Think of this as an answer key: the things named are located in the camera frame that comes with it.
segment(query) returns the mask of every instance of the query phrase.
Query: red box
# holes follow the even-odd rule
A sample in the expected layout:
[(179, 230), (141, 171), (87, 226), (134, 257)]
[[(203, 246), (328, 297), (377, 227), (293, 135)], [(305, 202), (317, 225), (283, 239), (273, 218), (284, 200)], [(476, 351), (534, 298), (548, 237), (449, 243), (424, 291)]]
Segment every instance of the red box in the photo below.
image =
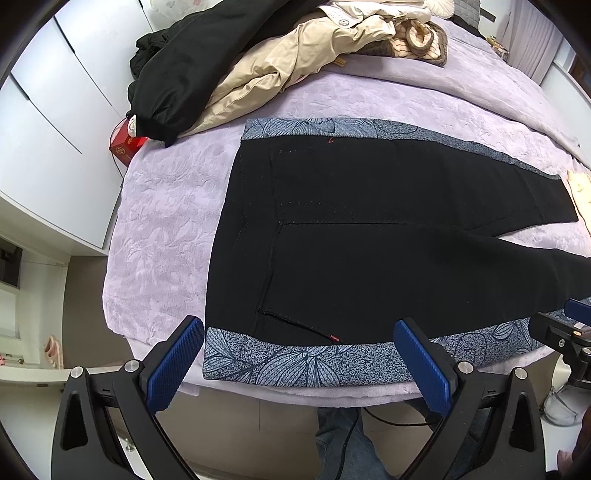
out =
[(123, 165), (129, 168), (131, 159), (146, 143), (148, 137), (130, 137), (127, 133), (129, 119), (126, 118), (114, 138), (111, 139), (109, 150), (117, 157)]

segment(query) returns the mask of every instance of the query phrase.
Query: pants leg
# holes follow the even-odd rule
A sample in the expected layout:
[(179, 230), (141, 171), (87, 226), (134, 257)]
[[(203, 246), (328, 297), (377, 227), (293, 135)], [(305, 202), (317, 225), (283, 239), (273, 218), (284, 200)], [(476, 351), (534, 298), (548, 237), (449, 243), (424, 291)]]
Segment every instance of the pants leg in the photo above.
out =
[[(433, 421), (437, 421), (437, 419), (440, 418), (438, 414), (429, 410), (429, 407), (423, 398), (407, 400), (405, 403), (425, 417), (427, 423), (433, 423)], [(468, 435), (464, 439), (462, 447), (460, 447), (460, 451), (452, 464), (452, 468), (447, 474), (446, 480), (457, 480), (462, 475), (465, 475), (466, 471), (470, 468), (490, 413), (491, 410), (489, 408), (482, 408), (476, 413), (472, 425), (470, 426), (470, 430), (468, 431)], [(435, 431), (435, 428), (435, 425), (431, 426), (433, 431)]]
[(340, 480), (396, 480), (386, 471), (374, 444), (363, 433), (359, 408), (319, 408), (318, 425), (316, 447), (323, 470), (317, 480), (337, 478), (345, 443)]

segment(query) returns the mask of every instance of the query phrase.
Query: black jacket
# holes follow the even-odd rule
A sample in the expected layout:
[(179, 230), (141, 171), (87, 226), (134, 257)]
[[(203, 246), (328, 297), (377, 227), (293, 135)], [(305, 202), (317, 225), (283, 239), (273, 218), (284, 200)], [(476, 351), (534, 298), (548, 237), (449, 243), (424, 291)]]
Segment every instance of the black jacket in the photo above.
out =
[(236, 56), (288, 33), (322, 0), (223, 0), (140, 38), (129, 86), (137, 135), (172, 145), (203, 112)]

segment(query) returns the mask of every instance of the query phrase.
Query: blue gripper pad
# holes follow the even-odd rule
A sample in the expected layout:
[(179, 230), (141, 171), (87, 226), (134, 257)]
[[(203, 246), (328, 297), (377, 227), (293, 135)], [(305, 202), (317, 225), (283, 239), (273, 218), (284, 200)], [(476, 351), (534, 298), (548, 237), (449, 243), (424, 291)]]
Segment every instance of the blue gripper pad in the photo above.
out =
[[(429, 342), (424, 334), (422, 335), (423, 341)], [(452, 394), (455, 388), (450, 391), (448, 379), (413, 333), (413, 330), (409, 328), (407, 319), (399, 320), (394, 324), (394, 344), (417, 383), (429, 409), (439, 413), (442, 417), (447, 416), (452, 409)]]
[(145, 403), (152, 415), (168, 408), (203, 346), (205, 339), (203, 322), (197, 317), (187, 317), (185, 322), (187, 325), (183, 331), (178, 331), (183, 328), (181, 324), (167, 340), (167, 342), (172, 340), (174, 343), (148, 379)]
[(564, 314), (577, 322), (591, 326), (591, 307), (577, 300), (567, 300), (564, 304)]

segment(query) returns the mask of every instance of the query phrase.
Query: white curtain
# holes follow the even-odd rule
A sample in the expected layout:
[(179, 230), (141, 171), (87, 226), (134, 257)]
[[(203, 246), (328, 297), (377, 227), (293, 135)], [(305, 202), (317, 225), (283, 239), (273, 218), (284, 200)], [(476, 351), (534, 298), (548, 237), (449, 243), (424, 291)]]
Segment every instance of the white curtain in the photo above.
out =
[(509, 65), (542, 83), (558, 51), (562, 34), (528, 0), (513, 0), (497, 40), (509, 50)]

